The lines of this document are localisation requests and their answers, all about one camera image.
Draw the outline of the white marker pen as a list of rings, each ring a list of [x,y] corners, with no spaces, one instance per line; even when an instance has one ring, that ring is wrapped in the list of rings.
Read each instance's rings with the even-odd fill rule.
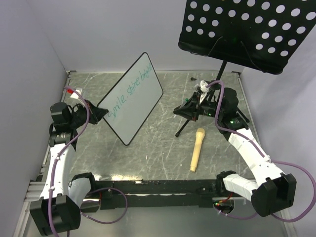
[[[188,100],[189,100],[188,98],[183,99],[182,104],[179,105],[178,107],[176,107],[174,110],[177,110],[177,109],[179,109],[179,108],[184,107]]]

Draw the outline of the white whiteboard with black frame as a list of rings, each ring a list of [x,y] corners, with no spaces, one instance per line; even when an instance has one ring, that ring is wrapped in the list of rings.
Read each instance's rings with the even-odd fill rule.
[[[128,146],[163,95],[148,53],[143,52],[97,104],[104,120]]]

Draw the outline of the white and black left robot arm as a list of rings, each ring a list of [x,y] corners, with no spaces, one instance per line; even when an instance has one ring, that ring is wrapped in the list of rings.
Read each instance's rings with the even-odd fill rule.
[[[73,107],[58,102],[50,107],[53,123],[49,129],[50,164],[39,200],[30,205],[30,214],[45,237],[79,228],[84,198],[96,196],[98,187],[92,173],[75,175],[69,184],[72,159],[77,147],[77,128],[97,124],[109,111],[90,101]]]

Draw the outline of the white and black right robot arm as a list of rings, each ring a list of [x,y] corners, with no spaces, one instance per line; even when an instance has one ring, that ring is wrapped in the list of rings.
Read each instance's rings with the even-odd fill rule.
[[[237,92],[225,88],[214,101],[200,101],[201,97],[201,91],[195,91],[173,113],[187,121],[197,121],[199,116],[214,117],[220,133],[238,151],[254,176],[254,180],[248,180],[234,171],[223,171],[217,175],[216,193],[226,197],[233,192],[246,198],[262,217],[291,207],[296,179],[272,163],[259,147],[248,126],[249,120],[238,108]]]

